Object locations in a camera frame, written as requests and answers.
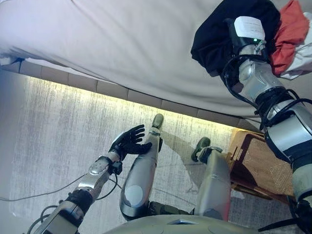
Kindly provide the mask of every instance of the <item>black cable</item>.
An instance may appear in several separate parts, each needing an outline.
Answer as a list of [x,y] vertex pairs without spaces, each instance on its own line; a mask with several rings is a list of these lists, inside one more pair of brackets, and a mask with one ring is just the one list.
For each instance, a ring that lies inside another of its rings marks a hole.
[[[47,218],[48,216],[49,216],[49,214],[46,214],[46,215],[44,215],[42,218]],[[30,234],[31,231],[33,230],[33,228],[35,227],[35,225],[36,225],[37,223],[39,223],[39,222],[40,222],[40,218],[37,219],[35,222],[33,222],[33,224],[29,227],[29,229],[28,229],[28,231],[27,231],[27,234]]]
[[[114,182],[114,183],[116,183],[116,181],[114,181],[113,179],[109,179],[111,182]],[[119,184],[117,184],[117,187],[119,187],[120,189],[122,189],[122,187],[119,185]]]
[[282,110],[280,110],[269,122],[267,122],[268,126],[273,125],[274,121],[276,119],[278,119],[279,117],[281,117],[283,114],[285,114],[291,107],[293,107],[294,105],[300,103],[300,102],[306,102],[312,105],[312,100],[307,99],[307,98],[299,98],[296,99],[294,101],[292,101],[291,103],[289,103],[287,106],[285,106]]
[[260,55],[236,55],[233,58],[231,58],[224,66],[222,73],[221,73],[221,78],[224,81],[225,86],[227,87],[227,89],[229,90],[229,92],[237,99],[244,101],[248,104],[250,104],[251,106],[253,106],[254,108],[257,109],[257,105],[251,101],[249,101],[247,98],[243,97],[242,95],[236,93],[235,91],[233,91],[228,83],[229,80],[229,75],[226,74],[228,72],[229,66],[235,61],[235,60],[239,60],[242,58],[246,58],[246,59],[256,59],[256,60],[260,60],[260,61],[266,61],[264,58],[262,58]]
[[44,208],[43,211],[42,211],[41,214],[40,214],[40,221],[41,221],[41,223],[43,223],[43,215],[44,215],[44,212],[45,212],[46,210],[50,209],[50,208],[57,208],[57,207],[58,207],[58,206],[56,206],[56,205],[52,205],[52,206],[47,206],[46,208]]
[[[264,126],[267,126],[268,123],[270,122],[270,121],[267,120],[266,118],[267,118],[269,112],[271,111],[271,109],[272,109],[275,105],[277,105],[277,104],[280,102],[280,100],[283,98],[283,96],[284,96],[286,93],[288,93],[288,92],[291,92],[291,93],[295,96],[295,98],[299,99],[299,96],[297,95],[297,93],[296,93],[294,90],[292,90],[292,89],[285,89],[285,90],[283,90],[283,91],[270,103],[270,105],[267,107],[267,110],[266,110],[266,112],[263,114],[263,119],[262,119],[261,124],[260,124],[260,127],[259,127],[260,130],[262,130],[263,127],[264,127]],[[257,113],[259,112],[259,110],[260,110],[261,107],[262,107],[262,105],[258,106],[257,111],[256,111]]]
[[18,198],[18,199],[7,199],[5,197],[0,197],[0,201],[20,201],[20,200],[25,200],[25,199],[29,199],[29,198],[34,198],[34,197],[38,197],[38,196],[44,196],[44,195],[50,195],[50,194],[54,194],[54,193],[57,193],[65,188],[67,188],[68,186],[72,185],[73,183],[75,183],[77,180],[81,179],[85,174],[83,174],[82,176],[80,176],[79,178],[75,179],[73,182],[69,183],[68,185],[60,188],[60,189],[57,189],[55,191],[52,191],[52,192],[48,192],[48,193],[44,193],[44,194],[38,194],[38,195],[33,195],[33,196],[27,196],[27,197],[23,197],[23,198]]
[[114,185],[114,187],[112,188],[112,190],[111,190],[110,192],[108,192],[106,195],[104,195],[104,196],[102,196],[102,197],[96,199],[96,201],[99,201],[99,200],[101,200],[101,199],[103,199],[103,198],[108,197],[108,195],[111,194],[111,193],[114,191],[114,189],[117,187],[118,179],[117,179],[117,175],[116,175],[116,174],[114,174],[114,175],[115,175],[116,182],[115,182],[115,185]]
[[281,227],[294,225],[294,224],[297,224],[297,219],[290,218],[290,219],[286,219],[286,220],[282,220],[276,223],[269,224],[268,226],[265,226],[263,228],[259,228],[258,232],[268,231],[271,229],[281,228]]

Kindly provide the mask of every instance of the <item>black glove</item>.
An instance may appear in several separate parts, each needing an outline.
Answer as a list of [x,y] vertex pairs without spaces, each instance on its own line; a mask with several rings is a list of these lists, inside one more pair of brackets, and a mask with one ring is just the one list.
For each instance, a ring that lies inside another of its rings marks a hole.
[[130,129],[129,131],[121,134],[112,144],[110,151],[117,151],[123,161],[127,154],[131,155],[142,155],[149,151],[152,143],[138,144],[142,141],[142,137],[145,136],[144,125],[139,125]]

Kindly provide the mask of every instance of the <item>silver metal leg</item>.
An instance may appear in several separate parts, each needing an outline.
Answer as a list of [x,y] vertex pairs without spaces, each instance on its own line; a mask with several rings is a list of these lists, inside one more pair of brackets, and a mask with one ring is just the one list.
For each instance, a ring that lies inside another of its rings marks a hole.
[[139,155],[128,173],[120,194],[120,210],[126,219],[146,215],[154,181],[163,116],[156,115],[145,143],[151,142],[148,153]]
[[195,215],[228,220],[231,202],[230,170],[225,154],[212,150],[199,188]]

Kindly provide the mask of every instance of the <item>white fabric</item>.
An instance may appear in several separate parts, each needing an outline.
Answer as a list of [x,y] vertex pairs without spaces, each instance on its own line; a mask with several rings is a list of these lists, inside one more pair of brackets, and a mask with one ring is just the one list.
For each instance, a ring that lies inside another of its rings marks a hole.
[[219,77],[211,78],[191,58],[197,28],[220,2],[5,1],[0,58],[44,59],[162,99],[253,116],[253,107],[232,97]]
[[304,42],[296,47],[292,64],[281,74],[282,78],[295,79],[304,72],[312,71],[312,14],[303,14],[310,21],[309,31]]

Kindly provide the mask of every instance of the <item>white bedsheet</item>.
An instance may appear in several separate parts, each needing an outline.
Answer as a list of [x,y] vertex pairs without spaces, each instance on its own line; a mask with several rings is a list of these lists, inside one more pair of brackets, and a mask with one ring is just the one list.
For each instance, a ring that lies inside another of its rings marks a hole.
[[0,58],[44,59],[163,99],[253,116],[251,106],[232,97],[219,77],[209,77],[191,58],[197,28],[220,2],[5,1]]

